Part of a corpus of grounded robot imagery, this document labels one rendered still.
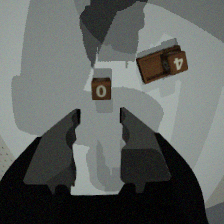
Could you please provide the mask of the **dark brown number cube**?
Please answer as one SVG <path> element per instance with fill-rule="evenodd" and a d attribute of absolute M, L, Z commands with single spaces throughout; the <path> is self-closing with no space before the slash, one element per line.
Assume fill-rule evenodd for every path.
<path fill-rule="evenodd" d="M 161 57 L 164 72 L 172 76 L 188 70 L 188 64 L 187 64 L 185 51 L 174 50 L 174 51 L 162 54 L 160 57 Z"/>
<path fill-rule="evenodd" d="M 111 99 L 111 80 L 107 78 L 93 78 L 91 82 L 92 100 Z"/>

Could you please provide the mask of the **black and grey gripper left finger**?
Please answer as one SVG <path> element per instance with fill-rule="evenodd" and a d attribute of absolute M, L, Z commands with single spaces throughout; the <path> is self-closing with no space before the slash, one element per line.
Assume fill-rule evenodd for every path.
<path fill-rule="evenodd" d="M 80 109 L 71 111 L 36 137 L 8 168 L 0 181 L 0 223 L 25 201 L 55 194 L 56 185 L 66 185 L 71 193 L 76 181 L 72 145 L 80 116 Z"/>

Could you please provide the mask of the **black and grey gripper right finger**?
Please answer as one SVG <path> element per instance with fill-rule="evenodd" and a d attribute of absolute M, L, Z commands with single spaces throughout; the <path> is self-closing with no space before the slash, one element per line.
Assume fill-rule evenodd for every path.
<path fill-rule="evenodd" d="M 199 182 L 183 157 L 160 134 L 126 108 L 120 108 L 122 139 L 120 179 L 136 193 L 164 198 L 179 207 L 193 224 L 209 224 Z"/>

